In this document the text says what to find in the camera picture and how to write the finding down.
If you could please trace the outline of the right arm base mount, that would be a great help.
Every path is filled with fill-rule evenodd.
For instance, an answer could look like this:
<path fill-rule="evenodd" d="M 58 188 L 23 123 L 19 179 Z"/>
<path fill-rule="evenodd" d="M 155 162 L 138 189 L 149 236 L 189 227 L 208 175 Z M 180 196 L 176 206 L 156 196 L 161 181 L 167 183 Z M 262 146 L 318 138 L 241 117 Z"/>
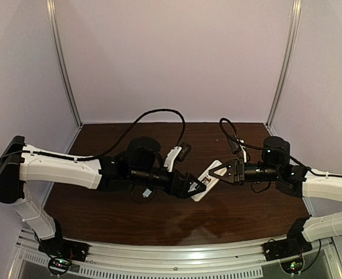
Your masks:
<path fill-rule="evenodd" d="M 278 260 L 280 268 L 291 276 L 300 274 L 305 267 L 304 253 L 312 250 L 310 243 L 296 239 L 270 239 L 262 245 L 267 262 Z"/>

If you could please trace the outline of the gold battery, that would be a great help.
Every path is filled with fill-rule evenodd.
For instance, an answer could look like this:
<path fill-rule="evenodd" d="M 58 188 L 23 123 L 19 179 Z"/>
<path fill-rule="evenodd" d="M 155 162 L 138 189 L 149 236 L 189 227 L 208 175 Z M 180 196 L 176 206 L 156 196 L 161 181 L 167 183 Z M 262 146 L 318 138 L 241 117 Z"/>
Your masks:
<path fill-rule="evenodd" d="M 197 186 L 195 186 L 195 191 L 197 192 L 197 193 L 201 193 L 201 192 L 204 192 L 206 190 L 206 186 L 205 185 L 197 185 Z"/>

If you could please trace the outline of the white remote control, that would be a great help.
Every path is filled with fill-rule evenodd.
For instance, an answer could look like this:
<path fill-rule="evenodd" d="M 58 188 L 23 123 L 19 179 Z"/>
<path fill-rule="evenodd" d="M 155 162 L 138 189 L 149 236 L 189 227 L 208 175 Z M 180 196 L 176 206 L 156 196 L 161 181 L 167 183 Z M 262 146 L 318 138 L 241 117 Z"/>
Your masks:
<path fill-rule="evenodd" d="M 208 166 L 208 168 L 205 169 L 205 171 L 199 176 L 198 180 L 206 186 L 205 191 L 192 195 L 191 198 L 195 202 L 199 202 L 203 199 L 204 196 L 208 194 L 208 192 L 219 182 L 219 178 L 215 178 L 209 175 L 209 170 L 218 167 L 222 165 L 222 162 L 219 160 L 215 160 Z M 214 174 L 218 174 L 220 176 L 223 176 L 227 172 L 226 167 L 217 170 Z M 196 190 L 199 187 L 199 185 L 196 182 L 193 182 L 189 188 L 189 192 L 192 192 Z"/>

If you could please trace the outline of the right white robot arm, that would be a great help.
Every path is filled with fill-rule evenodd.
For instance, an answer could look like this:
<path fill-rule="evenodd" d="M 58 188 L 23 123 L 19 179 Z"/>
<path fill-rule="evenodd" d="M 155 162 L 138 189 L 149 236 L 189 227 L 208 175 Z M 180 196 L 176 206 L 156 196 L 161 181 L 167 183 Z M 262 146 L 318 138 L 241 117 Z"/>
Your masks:
<path fill-rule="evenodd" d="M 262 160 L 256 164 L 233 159 L 209 170 L 209 175 L 225 183 L 271 183 L 281 193 L 296 198 L 323 198 L 342 202 L 342 175 L 313 170 L 290 155 L 290 144 L 281 137 L 264 139 Z M 342 235 L 342 212 L 323 217 L 297 219 L 278 244 L 265 244 L 266 257 L 275 253 L 298 254 L 324 238 Z"/>

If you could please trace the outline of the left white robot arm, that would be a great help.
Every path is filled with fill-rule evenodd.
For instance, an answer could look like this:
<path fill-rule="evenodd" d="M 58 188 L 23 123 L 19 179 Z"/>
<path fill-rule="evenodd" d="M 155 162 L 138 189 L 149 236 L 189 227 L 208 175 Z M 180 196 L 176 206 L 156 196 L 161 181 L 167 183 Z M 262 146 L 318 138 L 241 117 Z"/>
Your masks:
<path fill-rule="evenodd" d="M 206 190 L 190 173 L 182 174 L 174 164 L 190 150 L 186 143 L 175 146 L 166 158 L 153 138 L 132 139 L 127 149 L 114 157 L 73 156 L 48 152 L 15 136 L 0 157 L 0 202 L 10 204 L 42 241 L 63 241 L 61 229 L 25 188 L 28 181 L 50 181 L 113 192 L 130 185 L 146 187 L 146 193 L 160 190 L 178 199 L 188 199 Z"/>

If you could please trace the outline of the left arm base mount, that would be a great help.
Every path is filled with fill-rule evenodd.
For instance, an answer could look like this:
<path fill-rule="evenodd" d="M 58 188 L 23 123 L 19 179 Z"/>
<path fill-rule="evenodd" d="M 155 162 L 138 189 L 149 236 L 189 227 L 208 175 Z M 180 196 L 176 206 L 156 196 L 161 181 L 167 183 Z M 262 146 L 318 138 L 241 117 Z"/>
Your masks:
<path fill-rule="evenodd" d="M 53 276 L 63 276 L 73 268 L 73 261 L 85 262 L 89 245 L 64 239 L 61 243 L 53 239 L 38 241 L 38 250 L 49 258 L 47 268 Z"/>

